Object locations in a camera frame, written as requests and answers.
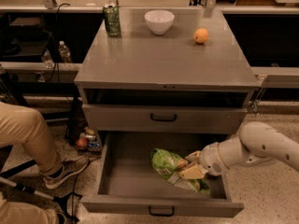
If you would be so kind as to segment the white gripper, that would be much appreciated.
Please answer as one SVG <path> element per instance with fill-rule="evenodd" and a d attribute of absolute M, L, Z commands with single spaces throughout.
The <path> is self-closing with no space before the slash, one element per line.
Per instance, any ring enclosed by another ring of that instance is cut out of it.
<path fill-rule="evenodd" d="M 222 171 L 221 159 L 218 151 L 219 144 L 217 142 L 205 146 L 202 151 L 197 150 L 185 157 L 189 162 L 195 162 L 178 174 L 183 179 L 202 179 L 207 173 L 210 175 L 220 175 Z"/>

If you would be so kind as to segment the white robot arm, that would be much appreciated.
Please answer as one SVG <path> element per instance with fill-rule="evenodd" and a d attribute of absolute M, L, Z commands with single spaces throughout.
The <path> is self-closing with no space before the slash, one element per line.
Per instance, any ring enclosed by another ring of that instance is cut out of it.
<path fill-rule="evenodd" d="M 254 166 L 281 161 L 299 171 L 299 144 L 262 122 L 249 122 L 239 135 L 205 146 L 185 158 L 189 164 L 177 169 L 183 179 L 201 179 L 206 174 L 221 175 L 233 166 Z"/>

